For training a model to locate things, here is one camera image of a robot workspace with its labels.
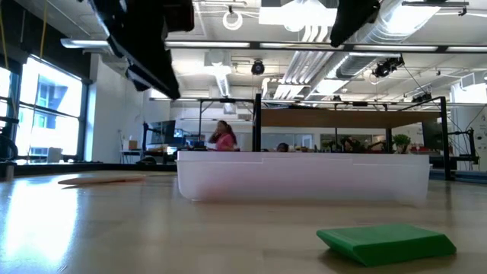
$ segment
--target potted plant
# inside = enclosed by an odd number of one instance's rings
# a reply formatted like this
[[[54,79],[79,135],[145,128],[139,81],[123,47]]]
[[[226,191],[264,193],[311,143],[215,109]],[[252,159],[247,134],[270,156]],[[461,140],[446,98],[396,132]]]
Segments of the potted plant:
[[[396,145],[397,153],[406,154],[408,146],[411,144],[411,138],[404,134],[398,134],[393,137],[393,142]]]

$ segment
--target white plastic container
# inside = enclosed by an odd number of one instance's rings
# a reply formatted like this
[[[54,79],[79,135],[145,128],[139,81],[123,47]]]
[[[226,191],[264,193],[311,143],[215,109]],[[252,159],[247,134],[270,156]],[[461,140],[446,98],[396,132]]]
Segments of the white plastic container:
[[[427,155],[180,151],[181,194],[214,200],[365,200],[421,205]]]

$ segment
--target monitor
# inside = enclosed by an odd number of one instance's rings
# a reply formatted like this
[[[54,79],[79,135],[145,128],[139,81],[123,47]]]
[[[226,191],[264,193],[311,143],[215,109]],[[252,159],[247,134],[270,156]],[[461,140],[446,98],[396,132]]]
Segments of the monitor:
[[[436,121],[428,121],[422,123],[423,141],[426,148],[443,149],[442,129],[441,124]]]
[[[155,144],[172,144],[174,143],[174,128],[176,121],[163,121],[150,123],[152,131],[151,145]]]

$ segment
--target black pole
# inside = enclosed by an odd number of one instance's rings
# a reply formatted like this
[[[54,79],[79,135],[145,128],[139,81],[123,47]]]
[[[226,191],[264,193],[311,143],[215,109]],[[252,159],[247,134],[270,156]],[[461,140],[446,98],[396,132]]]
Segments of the black pole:
[[[447,99],[440,97],[441,108],[441,135],[443,139],[443,161],[444,161],[444,179],[452,180],[450,166],[450,148],[448,143],[448,124],[447,124]]]
[[[384,104],[386,111],[389,110],[386,104]],[[393,152],[393,130],[391,128],[386,128],[386,150],[387,153]]]
[[[198,146],[199,143],[201,142],[201,115],[203,111],[203,101],[199,101],[199,129],[198,129]]]
[[[262,132],[262,95],[260,93],[256,94],[255,100],[255,114],[253,118],[253,130],[255,134],[255,143],[253,144],[253,151],[260,152],[260,139]]]
[[[338,129],[337,128],[335,128],[335,152],[338,152]]]

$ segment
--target table surface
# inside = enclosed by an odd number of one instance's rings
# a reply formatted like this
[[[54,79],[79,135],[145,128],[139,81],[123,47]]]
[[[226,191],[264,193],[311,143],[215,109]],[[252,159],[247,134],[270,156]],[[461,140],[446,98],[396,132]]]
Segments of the table surface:
[[[57,184],[77,175],[0,183],[0,273],[392,274],[487,269],[485,186],[431,181],[424,208],[197,203],[181,197],[175,174],[143,174],[145,182],[87,186]],[[368,269],[328,251],[316,236],[321,228],[388,223],[444,232],[458,253]]]

